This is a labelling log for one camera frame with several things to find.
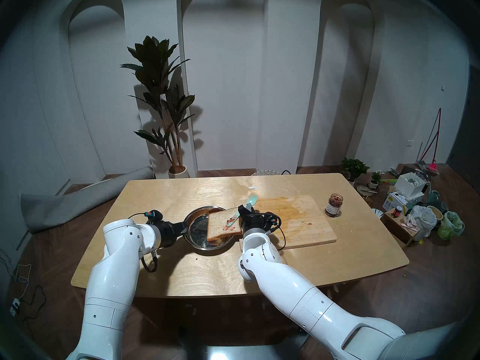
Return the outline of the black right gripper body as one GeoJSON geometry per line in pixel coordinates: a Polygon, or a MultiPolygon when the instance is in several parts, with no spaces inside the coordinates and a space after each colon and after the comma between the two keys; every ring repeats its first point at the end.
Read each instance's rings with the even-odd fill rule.
{"type": "Polygon", "coordinates": [[[280,216],[271,212],[258,213],[255,217],[245,217],[240,219],[243,236],[248,236],[251,233],[270,235],[281,227],[280,216]]]}

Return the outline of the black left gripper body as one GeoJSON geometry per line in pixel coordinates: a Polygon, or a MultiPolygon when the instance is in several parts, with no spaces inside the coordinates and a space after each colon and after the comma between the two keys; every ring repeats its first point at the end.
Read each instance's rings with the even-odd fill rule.
{"type": "Polygon", "coordinates": [[[146,224],[150,225],[155,233],[154,249],[172,246],[178,237],[181,237],[182,222],[172,223],[163,219],[163,214],[158,210],[146,212],[146,224]]]}

